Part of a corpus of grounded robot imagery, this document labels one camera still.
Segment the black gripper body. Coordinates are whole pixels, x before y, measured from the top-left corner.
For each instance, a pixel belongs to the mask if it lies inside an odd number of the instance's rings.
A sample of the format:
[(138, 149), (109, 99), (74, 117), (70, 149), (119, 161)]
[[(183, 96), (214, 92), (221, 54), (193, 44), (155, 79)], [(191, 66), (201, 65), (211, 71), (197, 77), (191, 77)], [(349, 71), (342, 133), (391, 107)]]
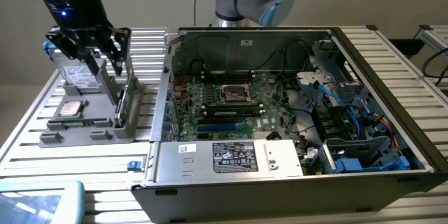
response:
[(83, 51), (97, 47), (114, 51), (113, 24), (102, 0), (45, 0), (55, 19), (46, 35), (62, 51)]

